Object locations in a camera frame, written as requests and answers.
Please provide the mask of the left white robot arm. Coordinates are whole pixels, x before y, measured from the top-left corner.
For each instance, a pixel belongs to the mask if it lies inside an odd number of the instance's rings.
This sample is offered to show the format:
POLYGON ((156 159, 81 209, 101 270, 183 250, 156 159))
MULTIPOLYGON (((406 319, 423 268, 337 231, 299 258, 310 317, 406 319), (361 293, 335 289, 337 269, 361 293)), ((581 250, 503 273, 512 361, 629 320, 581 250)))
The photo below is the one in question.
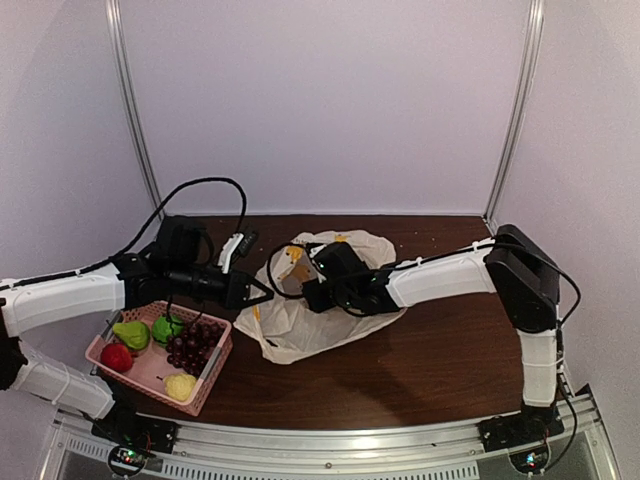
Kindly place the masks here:
POLYGON ((255 233, 236 231, 216 251, 203 224, 186 216, 162 220, 141 252, 125 250, 73 271, 1 283, 1 387, 103 419, 123 444, 144 433, 138 415, 116 405, 109 385, 20 344, 37 327, 89 314, 128 311, 185 296, 242 310, 269 301, 273 291, 232 264, 248 254, 255 233))

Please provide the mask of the dark red grape bunch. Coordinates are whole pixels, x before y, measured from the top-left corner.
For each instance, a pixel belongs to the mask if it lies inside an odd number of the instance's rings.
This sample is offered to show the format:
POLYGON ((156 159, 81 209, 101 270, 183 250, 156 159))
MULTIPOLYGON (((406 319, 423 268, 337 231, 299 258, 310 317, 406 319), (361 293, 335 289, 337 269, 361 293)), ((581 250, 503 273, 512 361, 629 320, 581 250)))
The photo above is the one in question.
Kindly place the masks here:
POLYGON ((196 322, 186 326, 180 333, 169 335, 165 346, 167 363, 199 377, 223 333, 224 328, 218 324, 196 322))

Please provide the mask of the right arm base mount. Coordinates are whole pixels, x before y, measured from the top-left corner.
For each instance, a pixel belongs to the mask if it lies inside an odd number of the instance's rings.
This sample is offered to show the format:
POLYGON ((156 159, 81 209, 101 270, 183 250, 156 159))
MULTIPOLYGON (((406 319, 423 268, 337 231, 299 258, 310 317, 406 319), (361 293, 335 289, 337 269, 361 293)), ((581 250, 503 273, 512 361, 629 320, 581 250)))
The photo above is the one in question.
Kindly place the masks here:
POLYGON ((485 452, 508 450, 515 470, 530 476, 543 473, 551 460, 550 437, 565 431, 556 401, 549 407, 522 404, 519 412, 483 420, 477 428, 485 452))

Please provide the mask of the beige plastic bag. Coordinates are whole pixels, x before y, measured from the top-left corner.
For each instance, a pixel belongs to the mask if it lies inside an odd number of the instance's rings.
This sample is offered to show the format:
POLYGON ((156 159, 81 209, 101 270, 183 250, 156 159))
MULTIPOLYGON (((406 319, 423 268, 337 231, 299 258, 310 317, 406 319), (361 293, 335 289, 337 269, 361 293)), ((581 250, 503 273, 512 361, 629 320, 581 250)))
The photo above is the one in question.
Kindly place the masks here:
MULTIPOLYGON (((316 278, 302 246, 334 241, 348 243, 372 268, 396 260, 395 246, 391 241, 365 230, 303 232, 291 240, 291 245, 277 250, 271 262, 258 270, 256 278, 267 283, 266 269, 270 268, 276 286, 292 294, 300 289, 304 280, 316 278)), ((288 365, 360 340, 391 325, 405 313, 402 309, 360 318, 339 307, 315 313, 303 299, 275 295, 271 301, 242 310, 234 326, 257 341, 263 358, 274 364, 288 365)))

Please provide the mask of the yellow fruit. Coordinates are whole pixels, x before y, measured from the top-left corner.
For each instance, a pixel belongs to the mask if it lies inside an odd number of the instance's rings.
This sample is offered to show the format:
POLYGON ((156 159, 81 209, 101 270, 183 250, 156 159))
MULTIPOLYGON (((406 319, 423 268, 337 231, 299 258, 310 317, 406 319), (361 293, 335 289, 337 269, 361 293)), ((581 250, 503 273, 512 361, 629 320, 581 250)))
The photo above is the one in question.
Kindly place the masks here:
POLYGON ((187 373, 172 374, 162 380, 165 394, 178 402, 185 402, 190 397, 197 384, 197 378, 187 373))

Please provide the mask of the red fruit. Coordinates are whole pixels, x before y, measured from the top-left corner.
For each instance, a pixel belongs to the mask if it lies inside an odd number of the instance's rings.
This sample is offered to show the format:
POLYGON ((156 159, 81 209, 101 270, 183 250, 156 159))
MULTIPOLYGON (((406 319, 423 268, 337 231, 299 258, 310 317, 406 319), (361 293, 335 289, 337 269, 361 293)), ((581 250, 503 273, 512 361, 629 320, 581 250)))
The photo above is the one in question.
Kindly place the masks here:
POLYGON ((123 344, 107 344, 101 351, 100 362, 118 373, 128 372, 134 364, 134 357, 123 344))

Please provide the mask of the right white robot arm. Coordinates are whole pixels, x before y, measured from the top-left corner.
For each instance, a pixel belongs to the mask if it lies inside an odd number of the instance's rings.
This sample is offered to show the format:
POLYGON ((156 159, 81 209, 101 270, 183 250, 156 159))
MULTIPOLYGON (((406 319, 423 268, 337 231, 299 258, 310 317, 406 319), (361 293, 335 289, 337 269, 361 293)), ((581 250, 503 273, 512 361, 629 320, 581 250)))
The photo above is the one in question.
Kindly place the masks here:
POLYGON ((373 268, 346 242, 305 248, 317 273, 305 282, 308 307, 339 308, 357 317, 399 312, 417 304, 470 294, 499 297, 521 345, 523 394, 512 430, 535 440, 551 424, 560 364, 557 265, 513 225, 493 238, 437 255, 373 268))

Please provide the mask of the green pear fruit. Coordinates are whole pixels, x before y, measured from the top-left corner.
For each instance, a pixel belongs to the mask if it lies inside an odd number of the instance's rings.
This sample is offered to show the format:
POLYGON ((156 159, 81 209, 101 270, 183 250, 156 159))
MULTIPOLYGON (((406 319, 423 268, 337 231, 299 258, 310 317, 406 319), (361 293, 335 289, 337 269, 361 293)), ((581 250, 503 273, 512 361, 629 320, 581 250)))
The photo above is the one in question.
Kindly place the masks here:
POLYGON ((146 349, 151 341, 151 331, 141 321, 116 323, 112 327, 112 331, 124 345, 133 351, 146 349))

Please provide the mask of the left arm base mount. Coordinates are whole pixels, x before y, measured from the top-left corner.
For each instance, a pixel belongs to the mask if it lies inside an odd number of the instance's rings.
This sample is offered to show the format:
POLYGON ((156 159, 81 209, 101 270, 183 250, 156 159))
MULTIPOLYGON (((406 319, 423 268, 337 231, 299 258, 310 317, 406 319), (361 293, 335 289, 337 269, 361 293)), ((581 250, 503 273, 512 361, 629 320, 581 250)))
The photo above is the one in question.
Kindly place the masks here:
POLYGON ((82 416, 91 423, 94 436, 114 443, 106 463, 116 479, 131 479, 157 453, 173 452, 178 424, 139 414, 126 393, 114 394, 114 404, 103 418, 93 418, 87 413, 82 416))

